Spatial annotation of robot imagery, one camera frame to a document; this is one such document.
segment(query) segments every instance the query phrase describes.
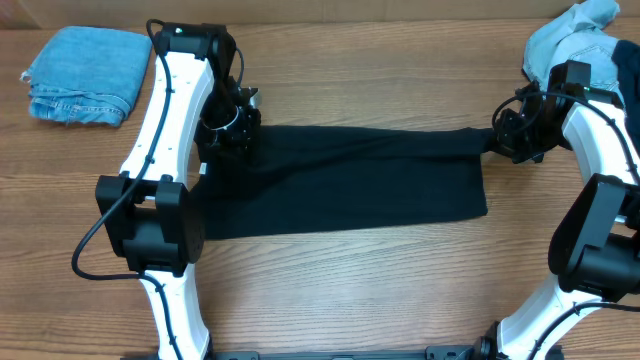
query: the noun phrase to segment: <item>wooden table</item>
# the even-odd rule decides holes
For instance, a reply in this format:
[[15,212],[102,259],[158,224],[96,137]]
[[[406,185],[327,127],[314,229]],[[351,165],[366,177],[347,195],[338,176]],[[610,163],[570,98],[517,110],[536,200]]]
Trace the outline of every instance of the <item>wooden table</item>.
[[[265,125],[444,130],[488,127],[526,83],[524,45],[545,20],[230,26]],[[640,42],[640,21],[609,28]],[[0,359],[152,353],[135,281],[88,282],[70,258],[98,218],[94,187],[138,134],[152,72],[121,128],[29,117],[18,81],[52,31],[0,32]],[[540,165],[483,157],[489,215],[448,224],[208,242],[200,306],[216,349],[421,349],[468,344],[548,274],[551,235],[582,189],[574,155]],[[104,230],[81,266],[126,270]],[[625,303],[640,304],[633,297]],[[569,359],[637,359],[640,316],[601,311],[562,340]]]

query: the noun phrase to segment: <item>folded cloth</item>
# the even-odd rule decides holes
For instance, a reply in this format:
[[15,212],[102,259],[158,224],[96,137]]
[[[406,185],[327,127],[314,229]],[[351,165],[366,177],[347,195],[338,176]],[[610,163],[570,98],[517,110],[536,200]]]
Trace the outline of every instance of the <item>folded cloth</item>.
[[591,86],[618,91],[618,70],[611,55],[618,39],[601,29],[616,17],[615,0],[587,0],[536,31],[524,54],[524,72],[547,90],[551,69],[567,60],[591,64]]
[[613,52],[618,66],[620,92],[624,98],[627,119],[625,127],[636,150],[640,149],[640,46],[626,40],[618,42]]
[[146,36],[72,26],[60,30],[21,80],[31,83],[32,116],[119,126],[133,109],[149,61]]
[[480,154],[493,130],[261,129],[253,163],[220,152],[190,196],[207,239],[485,215]]

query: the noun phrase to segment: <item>black cable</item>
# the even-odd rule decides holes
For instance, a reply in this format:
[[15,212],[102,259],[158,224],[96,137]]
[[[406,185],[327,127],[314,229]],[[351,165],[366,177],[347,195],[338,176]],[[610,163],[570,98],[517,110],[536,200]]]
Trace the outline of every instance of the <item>black cable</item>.
[[240,48],[236,47],[236,51],[238,52],[238,56],[240,56],[240,75],[238,75],[238,87],[241,87],[242,77],[244,76],[244,55],[242,55],[242,51],[240,51]]
[[618,141],[620,142],[620,145],[622,146],[622,151],[624,152],[624,157],[625,157],[625,159],[627,161],[627,165],[629,166],[629,172],[631,173],[631,177],[633,177],[633,180],[636,182],[636,184],[640,185],[640,175],[638,175],[638,166],[633,161],[633,156],[631,155],[631,150],[629,150],[629,144],[627,143],[627,140],[624,138],[624,135],[622,135],[622,132],[620,131],[620,128],[618,128],[618,125],[616,125],[615,121],[613,121],[611,118],[609,118],[605,113],[603,113],[597,107],[589,104],[589,102],[587,100],[580,99],[580,98],[577,98],[575,96],[571,96],[571,95],[567,95],[567,94],[563,94],[563,93],[547,92],[547,91],[537,91],[537,92],[528,93],[528,94],[516,95],[516,96],[506,100],[502,104],[500,104],[500,106],[498,106],[496,111],[493,113],[493,117],[491,118],[491,126],[493,127],[493,129],[497,131],[496,122],[497,122],[498,115],[500,114],[500,111],[502,109],[504,109],[507,105],[509,105],[512,102],[517,101],[517,100],[521,101],[521,100],[524,100],[524,99],[527,99],[527,98],[537,97],[537,96],[555,96],[555,97],[571,100],[573,102],[577,102],[578,104],[587,107],[589,110],[593,111],[598,116],[600,116],[607,123],[607,125],[609,125],[613,129],[613,132],[616,134],[616,137],[618,138]]
[[540,338],[536,341],[536,345],[534,346],[531,353],[529,353],[529,357],[527,360],[533,360],[540,350],[540,347],[545,342],[547,337],[551,335],[553,330],[555,330],[563,321],[567,320],[571,315],[577,315],[580,313],[580,310],[588,309],[588,308],[603,308],[603,309],[613,309],[613,310],[621,310],[621,311],[629,311],[629,312],[640,312],[639,306],[627,306],[627,305],[619,305],[612,303],[584,303],[574,306],[571,310],[565,312],[560,315],[549,327],[542,333]]
[[73,272],[76,273],[76,275],[87,280],[105,281],[105,280],[140,279],[140,280],[146,280],[152,283],[156,287],[156,291],[160,294],[160,300],[162,301],[162,307],[164,309],[167,333],[170,339],[169,342],[173,346],[173,349],[176,353],[176,357],[178,358],[178,360],[182,360],[182,355],[180,354],[180,350],[178,349],[178,344],[176,343],[175,336],[173,335],[173,328],[171,327],[171,317],[169,315],[169,303],[167,302],[167,297],[166,297],[166,294],[164,293],[162,284],[160,284],[158,280],[145,274],[93,275],[80,270],[80,267],[78,266],[80,253],[82,253],[82,250],[84,249],[84,247],[87,245],[87,243],[89,243],[89,240],[91,240],[93,235],[95,235],[95,233],[100,229],[100,227],[105,223],[105,221],[109,217],[111,217],[113,213],[116,210],[118,210],[118,208],[120,208],[125,202],[130,201],[133,192],[142,181],[142,178],[144,177],[144,174],[147,172],[147,169],[149,169],[149,166],[154,162],[153,154],[156,150],[156,147],[158,146],[158,141],[160,140],[162,128],[164,127],[164,123],[167,119],[167,113],[169,112],[169,103],[171,101],[172,87],[171,87],[171,72],[169,71],[169,65],[167,64],[167,60],[165,59],[164,54],[158,51],[157,43],[154,39],[153,32],[151,31],[152,24],[158,24],[158,25],[164,26],[164,22],[156,19],[150,19],[149,21],[147,21],[147,26],[146,26],[147,34],[151,39],[151,43],[153,44],[153,48],[156,54],[158,55],[158,57],[160,58],[160,61],[162,62],[162,67],[164,68],[165,77],[167,78],[166,95],[164,100],[164,106],[162,108],[162,115],[160,115],[160,121],[158,122],[158,128],[156,129],[156,132],[153,136],[153,140],[151,141],[151,145],[149,146],[149,152],[147,153],[147,156],[144,159],[144,163],[140,168],[140,172],[138,173],[138,176],[136,176],[136,178],[133,180],[129,188],[127,188],[127,190],[122,194],[122,196],[120,196],[120,198],[116,200],[116,202],[113,203],[113,205],[111,205],[109,210],[107,210],[100,217],[100,219],[98,219],[98,221],[96,221],[96,223],[89,229],[89,231],[84,235],[84,237],[76,247],[75,251],[73,252],[73,256],[71,258],[71,268],[73,269]]

